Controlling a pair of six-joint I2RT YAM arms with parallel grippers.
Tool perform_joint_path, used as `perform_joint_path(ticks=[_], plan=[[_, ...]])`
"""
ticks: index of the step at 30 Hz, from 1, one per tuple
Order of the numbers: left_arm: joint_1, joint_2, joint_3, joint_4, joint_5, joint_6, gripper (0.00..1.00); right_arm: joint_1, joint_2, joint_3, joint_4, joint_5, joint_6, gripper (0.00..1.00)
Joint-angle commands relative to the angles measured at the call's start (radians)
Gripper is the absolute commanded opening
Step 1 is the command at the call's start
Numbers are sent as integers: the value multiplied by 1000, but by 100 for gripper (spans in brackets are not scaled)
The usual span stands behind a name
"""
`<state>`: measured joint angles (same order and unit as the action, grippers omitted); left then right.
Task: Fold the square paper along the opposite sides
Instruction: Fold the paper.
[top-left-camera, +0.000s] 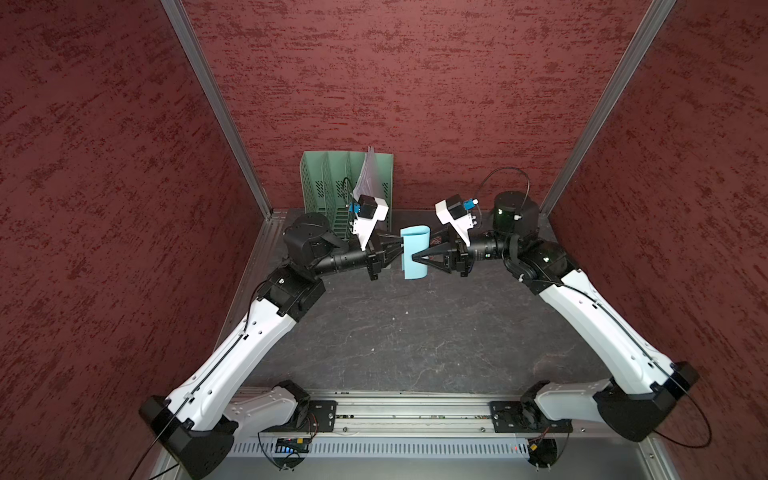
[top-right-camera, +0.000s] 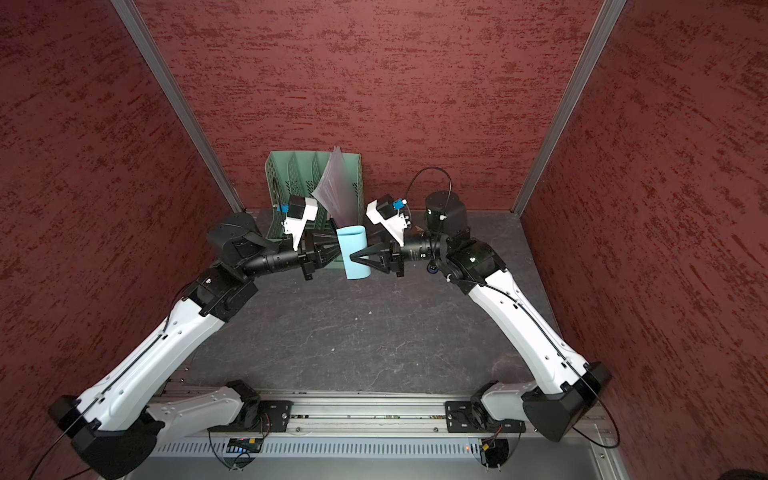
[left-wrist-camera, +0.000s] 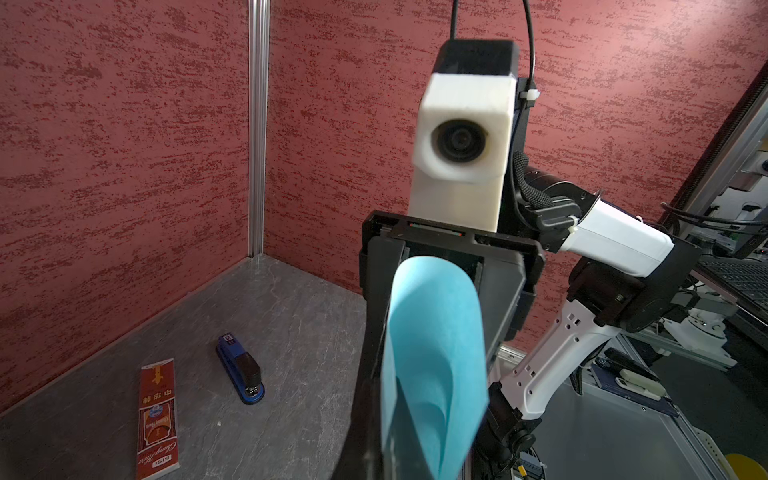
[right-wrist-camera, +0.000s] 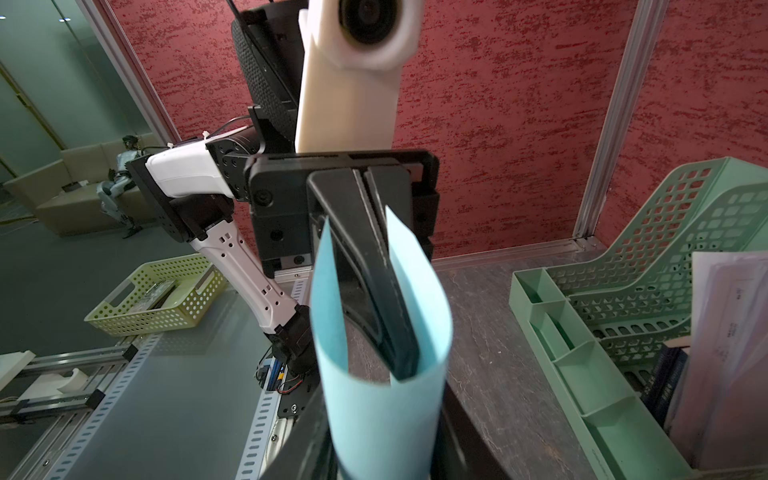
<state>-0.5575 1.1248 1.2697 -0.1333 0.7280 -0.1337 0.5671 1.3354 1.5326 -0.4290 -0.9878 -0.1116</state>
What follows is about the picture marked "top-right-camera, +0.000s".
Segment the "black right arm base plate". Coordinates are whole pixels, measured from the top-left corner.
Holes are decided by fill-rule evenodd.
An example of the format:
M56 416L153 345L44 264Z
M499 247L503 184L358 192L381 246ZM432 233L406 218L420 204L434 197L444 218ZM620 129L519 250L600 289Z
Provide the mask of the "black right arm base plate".
M526 425L519 420L496 420L479 402L446 401L445 418L449 433L524 433Z

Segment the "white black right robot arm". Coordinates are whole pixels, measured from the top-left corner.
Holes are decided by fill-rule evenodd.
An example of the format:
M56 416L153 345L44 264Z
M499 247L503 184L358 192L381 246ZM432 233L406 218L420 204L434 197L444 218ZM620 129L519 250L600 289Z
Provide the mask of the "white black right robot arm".
M370 202L366 216L387 234L351 254L351 261L397 276L408 261L427 262L429 271L441 273L495 322L531 372L528 383L482 387L474 397L477 422L528 422L553 442L574 430L612 375L569 346L532 306L500 255L472 236L459 196L430 194L423 229L412 225L407 201L389 195Z

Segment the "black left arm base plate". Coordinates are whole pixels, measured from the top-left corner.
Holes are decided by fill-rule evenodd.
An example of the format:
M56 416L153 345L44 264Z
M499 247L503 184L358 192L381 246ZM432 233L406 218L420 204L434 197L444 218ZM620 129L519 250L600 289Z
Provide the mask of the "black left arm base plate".
M285 433L291 418L293 403L288 400L262 400L259 404L259 431L267 436L271 433Z

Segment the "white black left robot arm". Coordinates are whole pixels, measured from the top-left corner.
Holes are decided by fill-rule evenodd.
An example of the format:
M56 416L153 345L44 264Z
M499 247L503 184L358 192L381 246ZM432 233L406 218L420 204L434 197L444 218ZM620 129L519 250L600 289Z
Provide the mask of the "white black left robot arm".
M256 294L256 278L299 269L311 279L341 252L334 234L308 230L303 222L289 237L270 241L248 213L228 216L207 241L215 262L182 289L157 328L102 380L49 409L80 459L104 479L126 476L158 445L198 431L266 427L259 393L241 380L186 401L159 404L152 398Z

